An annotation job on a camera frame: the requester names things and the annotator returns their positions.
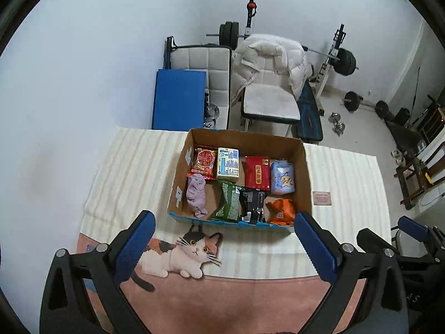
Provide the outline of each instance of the cat whiskers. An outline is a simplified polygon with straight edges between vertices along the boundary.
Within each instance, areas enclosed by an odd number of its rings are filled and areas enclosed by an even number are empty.
[[[182,237],[177,239],[176,244],[181,246],[190,246],[190,244]]]
[[[207,254],[207,258],[208,258],[211,262],[213,262],[214,264],[216,264],[216,265],[218,265],[218,266],[221,265],[221,261],[219,261],[219,260],[216,258],[215,255],[213,255],[213,254]]]

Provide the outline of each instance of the dumbbell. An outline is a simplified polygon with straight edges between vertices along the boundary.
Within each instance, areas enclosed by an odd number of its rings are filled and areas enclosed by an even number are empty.
[[[328,118],[328,121],[334,123],[333,131],[337,133],[338,136],[341,136],[344,132],[344,129],[346,128],[346,125],[340,122],[340,119],[341,115],[336,112],[332,112],[331,116]]]

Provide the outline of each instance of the black weight plate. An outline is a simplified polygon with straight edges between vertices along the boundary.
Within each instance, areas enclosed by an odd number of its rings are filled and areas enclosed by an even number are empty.
[[[235,50],[238,46],[239,23],[232,23],[230,30],[230,48]]]
[[[221,25],[219,26],[219,34],[218,34],[219,44],[220,44],[220,45],[223,45],[223,41],[222,41],[222,39],[223,39],[223,33],[224,33],[224,24],[221,24]]]
[[[388,114],[385,115],[385,117],[383,118],[384,121],[390,121],[390,122],[393,122],[394,119],[395,119],[395,116],[391,112],[388,112]]]
[[[348,101],[344,102],[344,107],[349,112],[355,112],[359,108],[361,99],[357,95],[357,93],[355,93],[355,92],[347,92],[346,95],[344,96],[344,99],[348,100]]]
[[[355,71],[355,67],[357,66],[357,62],[355,61],[355,56],[351,54],[351,65],[349,66],[348,75],[351,75]]]
[[[220,45],[222,46],[230,46],[230,32],[232,30],[232,23],[230,21],[227,21],[224,24],[224,28],[222,30],[222,40],[220,42]]]
[[[342,48],[338,49],[337,58],[339,58],[339,60],[335,61],[332,66],[334,67],[335,72],[345,75],[348,71],[349,64],[351,63],[346,50]]]
[[[379,100],[374,109],[380,119],[384,119],[389,113],[388,104],[383,100]]]

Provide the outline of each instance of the wooden chair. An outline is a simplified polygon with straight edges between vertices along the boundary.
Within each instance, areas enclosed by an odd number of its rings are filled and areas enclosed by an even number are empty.
[[[407,165],[399,166],[396,168],[394,177],[397,177],[399,179],[400,187],[403,194],[403,199],[400,201],[400,204],[404,204],[407,210],[411,210],[415,206],[415,204],[411,202],[413,198],[421,195],[430,188],[437,186],[445,181],[445,177],[442,177],[437,181],[433,181],[434,176],[437,175],[439,172],[442,172],[442,170],[445,168],[445,155],[431,167],[427,167],[428,163],[431,162],[431,160],[440,150],[442,150],[444,146],[445,141],[439,145],[435,152],[425,162],[421,161],[417,157],[414,157],[413,160]],[[404,172],[406,170],[411,171],[411,174],[405,176]],[[408,191],[407,180],[413,176],[416,176],[419,188],[410,194]]]

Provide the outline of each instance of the blue gripper pad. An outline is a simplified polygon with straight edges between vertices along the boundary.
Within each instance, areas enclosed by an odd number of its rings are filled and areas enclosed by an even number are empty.
[[[337,280],[337,260],[311,224],[300,213],[294,220],[295,234],[317,270],[320,279],[331,285]]]
[[[150,211],[145,211],[145,217],[133,230],[121,251],[116,256],[114,282],[120,284],[127,281],[137,262],[141,258],[156,227],[156,220]]]
[[[399,218],[397,226],[404,233],[410,235],[413,239],[416,239],[419,242],[426,242],[428,240],[428,229],[407,216]]]

